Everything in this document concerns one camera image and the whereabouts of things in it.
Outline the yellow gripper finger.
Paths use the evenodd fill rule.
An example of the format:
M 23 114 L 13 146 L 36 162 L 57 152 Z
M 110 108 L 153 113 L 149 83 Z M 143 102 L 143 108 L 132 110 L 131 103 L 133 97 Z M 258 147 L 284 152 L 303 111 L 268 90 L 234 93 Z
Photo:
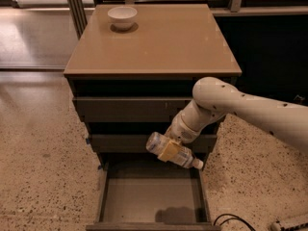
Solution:
M 158 159 L 163 162 L 167 162 L 178 154 L 178 152 L 181 150 L 181 145 L 176 141 L 169 140 L 161 142 L 159 148 L 160 152 L 158 154 Z

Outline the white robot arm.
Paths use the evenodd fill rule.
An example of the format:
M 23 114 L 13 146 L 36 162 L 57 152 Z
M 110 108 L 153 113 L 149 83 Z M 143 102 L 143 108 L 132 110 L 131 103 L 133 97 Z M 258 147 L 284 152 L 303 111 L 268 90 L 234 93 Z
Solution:
M 308 107 L 254 96 L 214 77 L 198 80 L 192 101 L 167 129 L 170 141 L 159 154 L 166 162 L 175 158 L 185 143 L 194 141 L 202 129 L 232 114 L 269 133 L 303 153 L 308 152 Z

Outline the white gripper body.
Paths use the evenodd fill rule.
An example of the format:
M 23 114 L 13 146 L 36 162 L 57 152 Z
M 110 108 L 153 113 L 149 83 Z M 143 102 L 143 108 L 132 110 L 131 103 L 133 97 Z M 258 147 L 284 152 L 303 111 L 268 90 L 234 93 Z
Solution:
M 180 111 L 172 120 L 165 135 L 181 143 L 191 143 L 200 135 L 200 131 L 198 117 Z

